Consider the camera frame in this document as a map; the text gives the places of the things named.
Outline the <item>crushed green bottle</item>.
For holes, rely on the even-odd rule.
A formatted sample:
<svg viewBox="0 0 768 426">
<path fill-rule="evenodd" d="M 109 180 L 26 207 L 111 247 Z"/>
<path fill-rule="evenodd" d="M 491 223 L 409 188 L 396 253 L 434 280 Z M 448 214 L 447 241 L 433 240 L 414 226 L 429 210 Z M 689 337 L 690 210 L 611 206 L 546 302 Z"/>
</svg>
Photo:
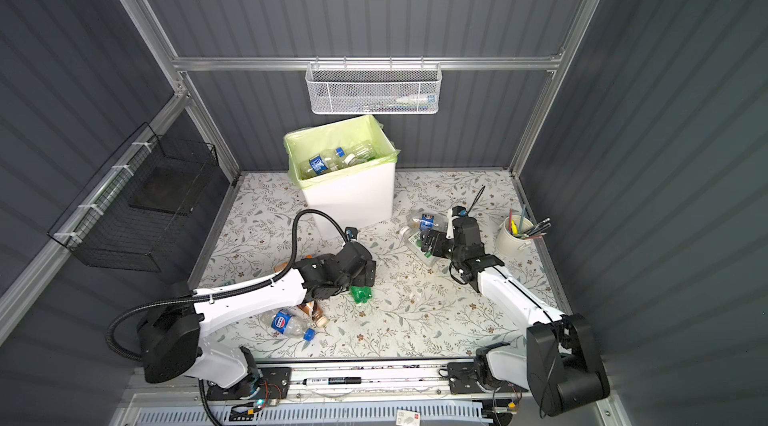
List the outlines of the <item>crushed green bottle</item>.
<svg viewBox="0 0 768 426">
<path fill-rule="evenodd" d="M 368 286 L 350 286 L 349 293 L 355 304 L 366 304 L 372 298 L 372 288 Z"/>
</svg>

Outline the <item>clear tall bottle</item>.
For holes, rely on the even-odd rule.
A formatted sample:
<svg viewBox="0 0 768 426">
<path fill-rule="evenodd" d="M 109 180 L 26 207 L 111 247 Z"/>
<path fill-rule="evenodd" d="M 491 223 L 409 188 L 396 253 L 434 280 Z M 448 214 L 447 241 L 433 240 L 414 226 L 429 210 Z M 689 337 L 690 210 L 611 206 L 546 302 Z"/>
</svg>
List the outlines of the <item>clear tall bottle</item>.
<svg viewBox="0 0 768 426">
<path fill-rule="evenodd" d="M 374 145 L 370 141 L 362 141 L 345 150 L 344 162 L 347 166 L 356 166 L 374 160 L 376 156 Z"/>
</svg>

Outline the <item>blue label water bottle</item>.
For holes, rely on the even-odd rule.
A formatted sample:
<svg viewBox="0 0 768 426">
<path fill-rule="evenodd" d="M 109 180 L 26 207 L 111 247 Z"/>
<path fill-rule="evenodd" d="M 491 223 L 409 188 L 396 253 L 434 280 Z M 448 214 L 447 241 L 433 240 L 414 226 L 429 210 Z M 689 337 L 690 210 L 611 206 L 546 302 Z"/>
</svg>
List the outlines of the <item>blue label water bottle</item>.
<svg viewBox="0 0 768 426">
<path fill-rule="evenodd" d="M 322 150 L 301 164 L 301 178 L 310 179 L 342 170 L 347 166 L 348 150 L 341 146 Z"/>
</svg>

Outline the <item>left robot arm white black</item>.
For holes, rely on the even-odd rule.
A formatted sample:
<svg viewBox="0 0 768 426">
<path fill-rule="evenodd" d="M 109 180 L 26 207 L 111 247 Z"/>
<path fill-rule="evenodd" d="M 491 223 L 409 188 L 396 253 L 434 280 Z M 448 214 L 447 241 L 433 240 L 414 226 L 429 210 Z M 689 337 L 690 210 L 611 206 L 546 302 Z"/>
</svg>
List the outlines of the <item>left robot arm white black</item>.
<svg viewBox="0 0 768 426">
<path fill-rule="evenodd" d="M 308 215 L 329 221 L 341 236 L 337 253 L 299 257 L 298 226 Z M 186 289 L 177 297 L 133 307 L 107 326 L 106 344 L 117 355 L 140 363 L 148 383 L 186 376 L 232 388 L 254 377 L 256 367 L 248 352 L 220 345 L 212 334 L 272 310 L 373 286 L 376 262 L 356 234 L 326 212 L 301 210 L 292 220 L 291 251 L 282 270 L 224 287 Z"/>
</svg>

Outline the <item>brown tea bottle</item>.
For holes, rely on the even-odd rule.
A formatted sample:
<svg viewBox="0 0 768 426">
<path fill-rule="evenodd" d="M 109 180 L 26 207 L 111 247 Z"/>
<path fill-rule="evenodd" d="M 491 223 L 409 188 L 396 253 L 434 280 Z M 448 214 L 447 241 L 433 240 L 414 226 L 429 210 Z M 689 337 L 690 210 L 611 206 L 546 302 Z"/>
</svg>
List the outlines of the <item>brown tea bottle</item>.
<svg viewBox="0 0 768 426">
<path fill-rule="evenodd" d="M 319 329 L 325 329 L 329 324 L 329 318 L 318 301 L 305 302 L 297 306 L 311 323 Z"/>
</svg>

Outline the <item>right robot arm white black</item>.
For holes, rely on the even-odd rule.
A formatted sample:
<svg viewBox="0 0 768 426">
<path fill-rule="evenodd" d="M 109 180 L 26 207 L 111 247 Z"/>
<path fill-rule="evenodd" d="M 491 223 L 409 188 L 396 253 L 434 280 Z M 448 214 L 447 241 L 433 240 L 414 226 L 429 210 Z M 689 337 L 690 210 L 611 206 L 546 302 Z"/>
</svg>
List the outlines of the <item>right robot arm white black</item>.
<svg viewBox="0 0 768 426">
<path fill-rule="evenodd" d="M 455 382 L 492 391 L 527 390 L 542 417 L 558 416 L 610 395 L 608 375 L 586 318 L 548 306 L 517 281 L 498 256 L 486 251 L 480 226 L 468 208 L 454 206 L 446 214 L 418 211 L 409 225 L 422 253 L 448 260 L 454 282 L 493 301 L 525 333 L 522 349 L 505 341 L 479 348 L 472 371 L 455 377 Z"/>
</svg>

